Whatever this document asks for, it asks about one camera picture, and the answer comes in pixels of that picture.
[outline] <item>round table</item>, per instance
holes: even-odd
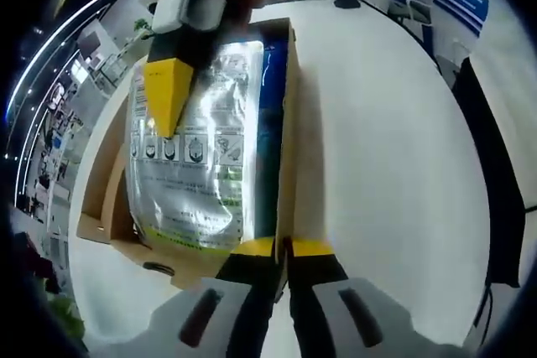
[[[402,304],[421,334],[461,345],[482,295],[489,217],[477,152],[449,88],[410,35],[365,4],[280,3],[252,20],[282,17],[295,29],[301,70],[295,233],[327,236],[349,277]],[[142,331],[178,290],[111,247],[76,238],[77,185],[70,262],[92,347]],[[289,293],[274,309],[263,356],[300,356]]]

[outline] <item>open cardboard box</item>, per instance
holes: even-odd
[[[264,39],[277,37],[289,40],[276,228],[276,237],[282,240],[292,235],[295,214],[295,100],[299,67],[295,34],[288,18],[259,22],[252,24],[252,28]],[[215,277],[227,259],[226,253],[178,248],[154,238],[146,239],[142,244],[138,239],[128,208],[125,180],[129,155],[127,147],[123,145],[127,104],[125,98],[97,151],[86,184],[76,235],[108,243],[136,264],[168,273],[172,276],[171,283],[179,288],[188,288],[201,277]]]

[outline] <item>office chair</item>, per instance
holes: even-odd
[[[406,4],[392,1],[389,5],[388,16],[400,23],[405,18],[424,25],[432,25],[430,8],[434,0],[406,0]]]

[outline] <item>ceiling light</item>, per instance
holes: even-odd
[[[11,106],[13,105],[13,102],[15,101],[15,96],[18,93],[18,90],[20,89],[21,85],[23,84],[24,79],[29,74],[30,70],[34,65],[37,63],[37,60],[41,55],[46,51],[47,48],[52,44],[52,42],[56,39],[58,35],[61,34],[61,32],[67,28],[69,24],[71,24],[75,18],[83,14],[88,8],[93,6],[95,3],[99,2],[100,0],[92,0],[89,3],[87,3],[84,7],[79,9],[76,13],[74,13],[72,16],[70,16],[66,21],[61,24],[58,29],[56,29],[52,35],[49,36],[49,38],[46,40],[46,42],[43,44],[43,46],[36,52],[35,56],[30,60],[30,63],[26,67],[26,70],[23,72],[23,74],[20,76],[20,79],[18,80],[17,85],[15,86],[15,90],[13,90],[13,94],[11,95],[11,98],[9,99],[8,108],[6,109],[6,119],[8,118],[9,110],[11,109]]]

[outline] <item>white tabletop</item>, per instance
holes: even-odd
[[[253,21],[281,17],[295,28],[302,72],[298,235],[326,233],[350,277],[399,301],[421,334],[460,345],[482,294],[489,221],[477,153],[450,90],[408,34],[365,5],[311,1],[253,12]],[[76,238],[80,197],[77,178],[70,264],[90,346],[125,340],[176,291],[166,276]],[[299,356],[288,296],[263,356]]]

